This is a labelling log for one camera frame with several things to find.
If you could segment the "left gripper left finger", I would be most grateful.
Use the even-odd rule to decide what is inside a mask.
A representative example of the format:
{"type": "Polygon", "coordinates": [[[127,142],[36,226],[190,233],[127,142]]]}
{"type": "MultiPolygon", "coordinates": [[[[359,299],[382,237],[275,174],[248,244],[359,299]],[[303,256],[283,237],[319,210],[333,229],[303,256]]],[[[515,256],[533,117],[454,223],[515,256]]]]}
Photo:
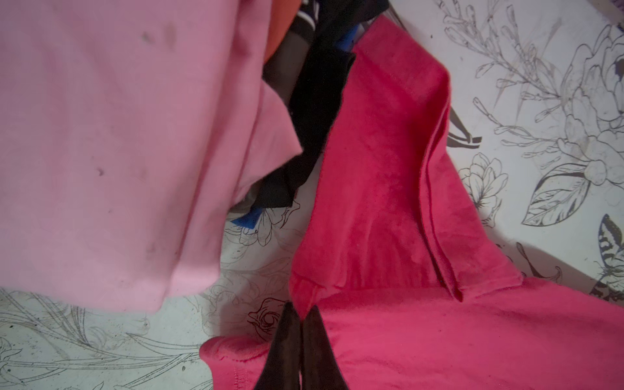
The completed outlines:
{"type": "Polygon", "coordinates": [[[302,320],[292,302],[284,305],[263,371],[254,390],[299,390],[302,320]]]}

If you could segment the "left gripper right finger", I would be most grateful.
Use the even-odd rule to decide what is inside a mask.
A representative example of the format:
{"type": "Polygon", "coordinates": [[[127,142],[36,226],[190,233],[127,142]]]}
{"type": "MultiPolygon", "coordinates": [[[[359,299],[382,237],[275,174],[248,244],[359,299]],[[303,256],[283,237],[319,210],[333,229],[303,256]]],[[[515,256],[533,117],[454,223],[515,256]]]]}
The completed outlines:
{"type": "Polygon", "coordinates": [[[348,390],[318,307],[302,322],[302,389],[348,390]]]}

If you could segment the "magenta t-shirt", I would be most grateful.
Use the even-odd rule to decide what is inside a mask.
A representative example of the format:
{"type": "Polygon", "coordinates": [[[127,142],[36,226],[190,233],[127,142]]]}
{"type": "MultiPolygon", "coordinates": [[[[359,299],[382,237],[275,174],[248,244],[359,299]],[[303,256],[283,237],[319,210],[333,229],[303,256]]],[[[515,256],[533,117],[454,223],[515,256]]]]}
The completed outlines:
{"type": "MultiPolygon", "coordinates": [[[[318,307],[349,389],[622,388],[622,308],[488,239],[446,150],[447,70],[384,17],[354,52],[288,301],[318,307]]],[[[200,355],[214,388],[254,389],[270,347],[200,355]]]]}

